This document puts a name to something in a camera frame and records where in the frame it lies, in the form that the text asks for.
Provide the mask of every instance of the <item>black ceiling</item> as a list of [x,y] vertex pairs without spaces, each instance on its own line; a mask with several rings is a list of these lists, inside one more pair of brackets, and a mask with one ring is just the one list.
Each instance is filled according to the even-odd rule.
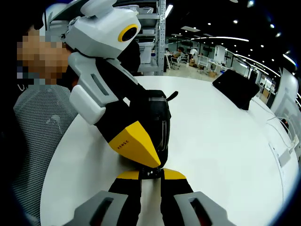
[[[297,64],[300,63],[299,53],[296,51],[300,49],[298,48],[300,23],[296,20],[297,8],[294,7],[293,1],[254,0],[254,6],[250,8],[247,8],[247,3],[247,0],[238,0],[238,3],[230,0],[166,0],[166,6],[169,4],[174,6],[166,19],[166,36],[181,33],[183,35],[181,38],[191,39],[195,38],[194,35],[207,37],[204,35],[207,33],[212,36],[248,39],[249,42],[209,39],[206,43],[208,41],[210,44],[213,42],[213,45],[224,43],[223,46],[228,50],[234,53],[237,50],[238,54],[246,57],[250,54],[251,59],[275,72],[279,71],[279,67],[285,67],[290,72],[295,72],[296,76],[300,76],[297,68],[282,55],[290,51],[288,56]],[[274,24],[275,28],[270,28],[270,24]],[[196,27],[201,31],[185,32],[181,29],[183,26]],[[281,36],[275,37],[278,32],[281,32]],[[270,71],[268,73],[274,77],[274,73]]]

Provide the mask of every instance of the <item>shelving unit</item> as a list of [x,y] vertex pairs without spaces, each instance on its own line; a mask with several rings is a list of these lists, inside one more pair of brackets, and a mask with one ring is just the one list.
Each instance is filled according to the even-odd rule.
[[118,0],[114,6],[139,5],[139,7],[155,7],[152,14],[137,15],[142,29],[154,29],[154,34],[138,34],[138,42],[154,42],[156,63],[141,64],[138,72],[154,72],[154,75],[163,76],[165,52],[165,10],[166,0]]

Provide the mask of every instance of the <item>desk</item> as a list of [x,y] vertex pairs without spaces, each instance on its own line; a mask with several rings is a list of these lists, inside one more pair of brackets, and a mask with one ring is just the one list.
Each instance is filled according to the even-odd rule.
[[[184,174],[191,188],[225,208],[235,225],[267,225],[298,173],[294,152],[279,170],[269,144],[279,153],[285,146],[279,134],[265,123],[273,117],[271,111],[256,97],[262,106],[251,101],[249,111],[240,110],[207,81],[169,76],[136,78],[146,89],[161,89],[167,96],[179,91],[169,102],[172,118],[165,167]],[[282,125],[277,120],[270,122],[288,142]],[[67,223],[76,207],[99,191],[107,191],[116,176],[129,169],[131,162],[111,150],[97,128],[78,115],[47,170],[40,203],[41,225]],[[142,188],[137,225],[162,226],[160,182],[146,180]]]
[[171,53],[165,53],[165,54],[164,54],[164,56],[166,57],[167,66],[168,66],[169,69],[170,69],[170,63],[169,63],[168,56],[171,56],[171,55],[172,55]]

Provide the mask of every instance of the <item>black laptop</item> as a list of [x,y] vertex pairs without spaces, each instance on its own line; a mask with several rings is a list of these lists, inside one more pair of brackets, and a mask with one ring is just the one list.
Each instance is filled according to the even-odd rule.
[[259,92],[259,86],[235,71],[227,70],[213,83],[238,108],[248,110],[250,100]]

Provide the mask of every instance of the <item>white round table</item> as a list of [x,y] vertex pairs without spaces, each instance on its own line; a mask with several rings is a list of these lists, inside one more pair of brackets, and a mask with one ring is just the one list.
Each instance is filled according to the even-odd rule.
[[[184,174],[193,191],[202,191],[225,208],[237,226],[267,225],[282,206],[283,188],[255,111],[262,117],[272,115],[253,101],[249,111],[238,109],[207,81],[167,76],[137,79],[146,89],[160,89],[166,96],[179,91],[169,102],[172,118],[165,168]],[[41,225],[67,223],[79,205],[107,191],[118,174],[132,168],[131,161],[114,152],[97,128],[78,115],[47,170]],[[146,180],[142,187],[137,225],[163,225],[160,183]]]

